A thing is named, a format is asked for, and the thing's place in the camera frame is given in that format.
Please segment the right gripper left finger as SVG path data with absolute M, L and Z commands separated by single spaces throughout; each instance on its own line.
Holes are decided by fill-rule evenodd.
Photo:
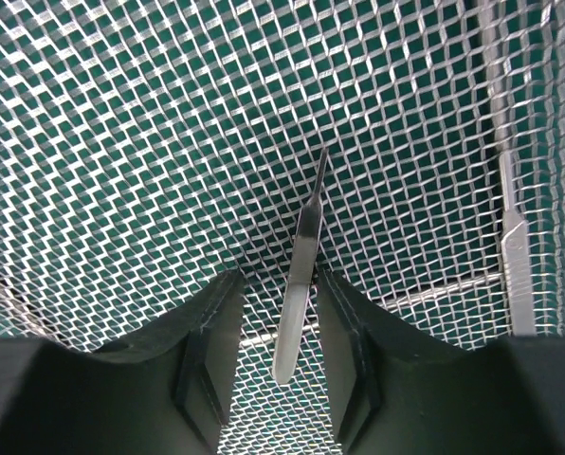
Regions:
M 228 423 L 244 278 L 85 353 L 0 338 L 0 454 L 213 454 Z

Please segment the small steel scalpel handle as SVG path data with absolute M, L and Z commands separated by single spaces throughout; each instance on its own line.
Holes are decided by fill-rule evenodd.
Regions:
M 272 364 L 272 375 L 279 385 L 291 380 L 299 356 L 303 320 L 319 251 L 323 216 L 321 191 L 328 155 L 327 149 L 320 154 L 312 194 L 298 219 Z

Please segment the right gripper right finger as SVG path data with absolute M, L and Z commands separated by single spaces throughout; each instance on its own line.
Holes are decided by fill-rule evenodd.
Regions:
M 565 454 L 565 337 L 467 351 L 319 272 L 332 432 L 346 454 Z

